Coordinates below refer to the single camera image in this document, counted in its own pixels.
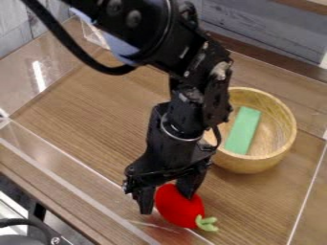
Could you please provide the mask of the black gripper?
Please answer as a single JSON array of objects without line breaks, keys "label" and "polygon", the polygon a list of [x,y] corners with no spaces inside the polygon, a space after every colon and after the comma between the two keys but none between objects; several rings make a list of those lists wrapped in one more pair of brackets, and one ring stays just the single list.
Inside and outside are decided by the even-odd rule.
[{"label": "black gripper", "polygon": [[171,180],[182,195],[194,197],[218,149],[203,141],[203,133],[189,135],[174,129],[167,114],[169,104],[158,104],[151,112],[146,151],[126,168],[125,192],[133,195],[142,214],[153,213],[155,190]]}]

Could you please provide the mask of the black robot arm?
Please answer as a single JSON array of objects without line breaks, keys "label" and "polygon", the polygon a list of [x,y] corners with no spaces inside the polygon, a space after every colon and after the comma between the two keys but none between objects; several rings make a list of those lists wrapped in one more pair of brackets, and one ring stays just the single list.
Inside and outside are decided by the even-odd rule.
[{"label": "black robot arm", "polygon": [[147,147],[127,166],[123,188],[150,214],[157,187],[174,180],[186,198],[202,185],[218,147],[203,141],[229,121],[230,51],[198,24],[193,3],[177,0],[64,0],[105,32],[113,54],[127,65],[169,73],[170,101],[151,112]]}]

